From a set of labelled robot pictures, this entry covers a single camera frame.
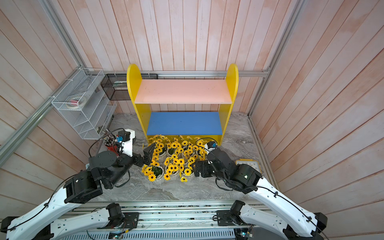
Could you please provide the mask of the sunflower pot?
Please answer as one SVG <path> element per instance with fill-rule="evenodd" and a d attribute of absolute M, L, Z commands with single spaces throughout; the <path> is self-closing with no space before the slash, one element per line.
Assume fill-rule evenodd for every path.
<path fill-rule="evenodd" d="M 153 161 L 161 162 L 164 160 L 167 151 L 167 138 L 163 135 L 155 135 L 149 138 L 149 144 L 155 144 Z"/>
<path fill-rule="evenodd" d="M 165 162 L 165 181 L 177 180 L 182 177 L 182 172 L 184 170 L 184 159 L 168 157 Z"/>
<path fill-rule="evenodd" d="M 186 163 L 179 164 L 179 176 L 182 183 L 190 182 L 195 177 L 195 163 L 194 158 L 190 158 Z"/>
<path fill-rule="evenodd" d="M 195 143 L 193 145 L 193 148 L 195 149 L 201 161 L 204 161 L 207 157 L 207 147 L 205 146 L 206 143 L 207 141 L 205 139 L 196 137 Z"/>
<path fill-rule="evenodd" d="M 167 157 L 171 157 L 182 146 L 181 136 L 166 136 Z"/>
<path fill-rule="evenodd" d="M 180 136 L 180 144 L 182 148 L 182 152 L 180 157 L 183 159 L 189 159 L 195 154 L 193 138 L 191 136 Z"/>
<path fill-rule="evenodd" d="M 142 173 L 151 183 L 160 185 L 164 182 L 165 171 L 157 159 L 152 160 L 149 165 L 143 165 Z"/>

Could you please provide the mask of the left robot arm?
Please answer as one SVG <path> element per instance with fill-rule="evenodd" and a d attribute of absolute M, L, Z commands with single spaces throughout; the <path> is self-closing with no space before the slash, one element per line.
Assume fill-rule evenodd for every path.
<path fill-rule="evenodd" d="M 141 156 L 123 153 L 116 156 L 104 151 L 90 158 L 86 171 L 70 177 L 44 203 L 20 217 L 6 217 L 1 232 L 8 240 L 60 240 L 91 229 L 124 228 L 128 225 L 119 204 L 111 203 L 90 214 L 62 218 L 67 212 L 103 194 L 104 189 L 117 187 L 117 182 L 133 165 L 150 165 L 156 145 L 144 149 Z"/>

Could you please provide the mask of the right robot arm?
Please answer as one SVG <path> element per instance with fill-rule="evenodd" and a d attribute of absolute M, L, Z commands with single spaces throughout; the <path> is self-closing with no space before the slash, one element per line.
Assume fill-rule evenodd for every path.
<path fill-rule="evenodd" d="M 312 213 L 300 207 L 278 191 L 258 170 L 246 164 L 237 165 L 215 142 L 199 147 L 199 152 L 205 160 L 193 164 L 195 176 L 221 180 L 226 191 L 243 193 L 272 211 L 267 213 L 236 200 L 230 210 L 218 211 L 214 216 L 220 226 L 257 226 L 285 240 L 327 238 L 323 231 L 328 218 L 323 213 Z"/>

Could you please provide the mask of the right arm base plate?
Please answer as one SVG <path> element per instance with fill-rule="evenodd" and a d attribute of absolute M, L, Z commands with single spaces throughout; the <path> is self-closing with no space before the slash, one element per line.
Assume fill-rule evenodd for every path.
<path fill-rule="evenodd" d="M 242 221 L 239 218 L 239 214 L 233 210 L 220 210 L 216 212 L 214 216 L 214 221 L 218 223 L 219 226 L 241 226 Z"/>

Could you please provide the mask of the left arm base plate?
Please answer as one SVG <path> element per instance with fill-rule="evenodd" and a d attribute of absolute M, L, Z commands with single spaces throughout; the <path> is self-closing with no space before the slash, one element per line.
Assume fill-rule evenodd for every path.
<path fill-rule="evenodd" d="M 120 230 L 132 230 L 138 227 L 140 213 L 122 213 L 113 221 L 113 228 Z"/>

